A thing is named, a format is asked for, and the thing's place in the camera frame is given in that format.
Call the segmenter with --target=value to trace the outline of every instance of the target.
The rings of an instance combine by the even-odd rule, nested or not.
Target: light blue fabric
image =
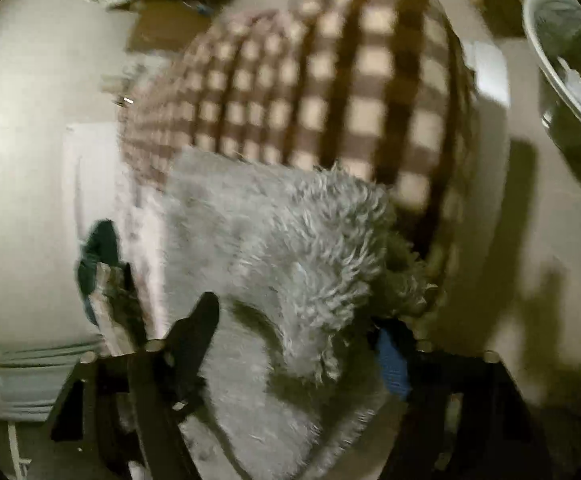
[[[94,336],[51,348],[0,348],[0,418],[43,422],[75,363],[84,352],[97,351]]]

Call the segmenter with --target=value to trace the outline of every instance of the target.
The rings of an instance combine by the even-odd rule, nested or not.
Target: floor
[[[237,0],[234,11],[287,0]],[[463,40],[494,41],[511,82],[509,174],[477,301],[440,314],[448,349],[500,353],[524,395],[581,411],[581,181],[539,121],[524,38],[497,37],[468,0],[441,0]],[[69,123],[113,121],[134,16],[84,0],[0,3],[0,342],[89,331],[66,257],[61,147]]]

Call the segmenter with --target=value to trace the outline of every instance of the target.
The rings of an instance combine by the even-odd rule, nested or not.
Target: white bowl
[[[542,6],[549,2],[562,2],[581,7],[577,0],[524,0],[522,20],[524,31],[531,45],[531,50],[535,54],[539,68],[544,73],[546,79],[551,84],[555,92],[557,92],[562,101],[568,105],[574,115],[581,122],[581,104],[578,103],[573,94],[567,90],[564,82],[551,65],[551,62],[544,53],[544,49],[541,47],[541,43],[537,34],[535,15]]]

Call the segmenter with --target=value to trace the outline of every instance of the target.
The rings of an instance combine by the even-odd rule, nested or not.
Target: shaggy rug
[[[182,426],[202,478],[319,478],[387,397],[366,341],[371,316],[421,304],[427,286],[391,231],[388,193],[338,168],[189,148],[164,211],[171,319],[206,290],[221,300],[202,368],[206,409]],[[403,260],[388,287],[387,247]],[[371,301],[378,287],[395,301]]]

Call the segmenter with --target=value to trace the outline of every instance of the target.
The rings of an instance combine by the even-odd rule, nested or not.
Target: dark green cloth
[[[98,221],[88,240],[82,247],[81,259],[77,265],[77,285],[84,302],[84,310],[88,320],[97,325],[93,307],[88,296],[94,291],[97,274],[97,263],[109,267],[120,267],[120,256],[117,250],[117,234],[111,220]]]

